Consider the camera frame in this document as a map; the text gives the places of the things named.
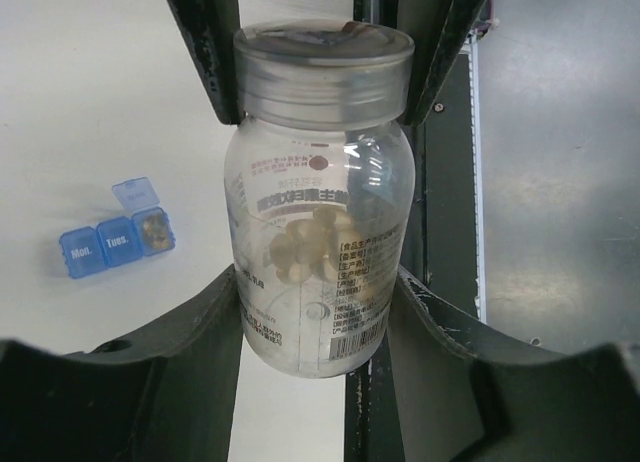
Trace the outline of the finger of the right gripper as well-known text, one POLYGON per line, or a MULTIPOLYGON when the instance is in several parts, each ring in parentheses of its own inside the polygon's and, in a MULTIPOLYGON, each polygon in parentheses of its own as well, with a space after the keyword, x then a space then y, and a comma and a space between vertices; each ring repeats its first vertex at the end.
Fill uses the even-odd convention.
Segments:
POLYGON ((422 124, 486 0, 399 0, 399 29, 415 44, 404 125, 422 124))
POLYGON ((242 120, 233 35, 240 28, 238 0, 166 0, 218 120, 242 120))

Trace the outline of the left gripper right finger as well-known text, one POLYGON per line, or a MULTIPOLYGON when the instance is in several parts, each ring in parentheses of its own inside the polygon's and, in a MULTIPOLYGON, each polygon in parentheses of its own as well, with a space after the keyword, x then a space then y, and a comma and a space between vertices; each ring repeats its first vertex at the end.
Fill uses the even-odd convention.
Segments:
POLYGON ((635 461, 639 347, 563 355, 480 322, 400 270, 389 345, 409 461, 635 461))

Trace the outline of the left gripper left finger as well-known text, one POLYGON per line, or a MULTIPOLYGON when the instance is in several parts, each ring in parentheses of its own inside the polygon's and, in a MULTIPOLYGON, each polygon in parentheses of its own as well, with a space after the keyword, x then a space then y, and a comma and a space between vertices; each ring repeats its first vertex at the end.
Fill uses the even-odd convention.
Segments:
POLYGON ((1 344, 5 461, 223 461, 242 347, 235 272, 91 352, 1 344))

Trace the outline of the blue pill organizer box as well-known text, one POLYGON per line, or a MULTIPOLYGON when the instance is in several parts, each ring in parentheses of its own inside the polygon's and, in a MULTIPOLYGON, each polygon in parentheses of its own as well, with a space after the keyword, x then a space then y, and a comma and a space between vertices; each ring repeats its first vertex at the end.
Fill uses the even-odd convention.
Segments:
POLYGON ((112 186, 125 214, 59 237, 68 276, 80 279, 171 251, 176 239, 167 212, 146 177, 112 186))

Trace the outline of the clear pill bottle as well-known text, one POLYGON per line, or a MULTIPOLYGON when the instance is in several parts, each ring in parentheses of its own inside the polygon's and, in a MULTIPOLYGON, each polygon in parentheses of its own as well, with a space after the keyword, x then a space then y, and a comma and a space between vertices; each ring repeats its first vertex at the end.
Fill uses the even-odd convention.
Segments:
POLYGON ((224 185, 244 335, 264 362, 321 379, 372 357, 387 329, 414 179, 394 122, 352 131, 242 122, 224 185))

